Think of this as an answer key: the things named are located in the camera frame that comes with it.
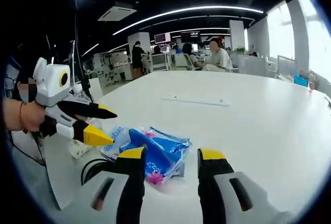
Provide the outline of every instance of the human hand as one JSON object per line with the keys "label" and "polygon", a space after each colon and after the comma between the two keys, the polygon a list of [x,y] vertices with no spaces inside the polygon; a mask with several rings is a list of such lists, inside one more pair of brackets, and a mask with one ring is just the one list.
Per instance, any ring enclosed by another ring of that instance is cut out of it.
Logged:
{"label": "human hand", "polygon": [[36,103],[24,103],[21,109],[21,120],[23,128],[30,132],[39,131],[39,126],[45,120],[45,109]]}

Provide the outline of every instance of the computer monitor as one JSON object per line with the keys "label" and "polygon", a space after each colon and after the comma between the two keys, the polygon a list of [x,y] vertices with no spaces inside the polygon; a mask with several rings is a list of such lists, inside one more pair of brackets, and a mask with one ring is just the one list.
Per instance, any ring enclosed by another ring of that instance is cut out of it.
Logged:
{"label": "computer monitor", "polygon": [[155,44],[161,44],[171,41],[170,33],[154,35]]}
{"label": "computer monitor", "polygon": [[184,32],[180,34],[182,43],[200,43],[201,37],[199,31]]}
{"label": "computer monitor", "polygon": [[170,48],[169,47],[161,47],[161,52],[163,52],[163,53],[169,53],[170,52]]}
{"label": "computer monitor", "polygon": [[193,47],[193,52],[198,52],[199,51],[198,44],[192,44],[192,47]]}

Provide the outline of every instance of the bottle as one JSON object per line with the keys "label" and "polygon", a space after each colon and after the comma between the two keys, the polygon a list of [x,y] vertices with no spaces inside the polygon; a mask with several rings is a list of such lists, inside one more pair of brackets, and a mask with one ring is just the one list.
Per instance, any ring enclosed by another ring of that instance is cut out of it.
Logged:
{"label": "bottle", "polygon": [[315,88],[315,76],[313,74],[309,74],[308,76],[308,91],[312,92]]}

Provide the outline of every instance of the wrist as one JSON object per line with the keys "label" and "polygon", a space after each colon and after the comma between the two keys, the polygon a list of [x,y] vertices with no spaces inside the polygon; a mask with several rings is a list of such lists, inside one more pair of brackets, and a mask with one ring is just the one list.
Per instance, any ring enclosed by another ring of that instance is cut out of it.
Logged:
{"label": "wrist", "polygon": [[25,102],[21,102],[20,113],[19,113],[19,121],[21,125],[21,130],[27,133],[28,129],[26,128],[26,104]]}

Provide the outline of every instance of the window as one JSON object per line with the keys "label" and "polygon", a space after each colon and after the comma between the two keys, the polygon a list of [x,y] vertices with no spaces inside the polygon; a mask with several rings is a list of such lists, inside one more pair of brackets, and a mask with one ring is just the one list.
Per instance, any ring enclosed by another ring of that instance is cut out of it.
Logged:
{"label": "window", "polygon": [[268,13],[270,57],[278,55],[294,59],[294,34],[289,8],[280,3]]}
{"label": "window", "polygon": [[305,17],[308,45],[309,70],[331,82],[331,38],[310,0],[299,0]]}

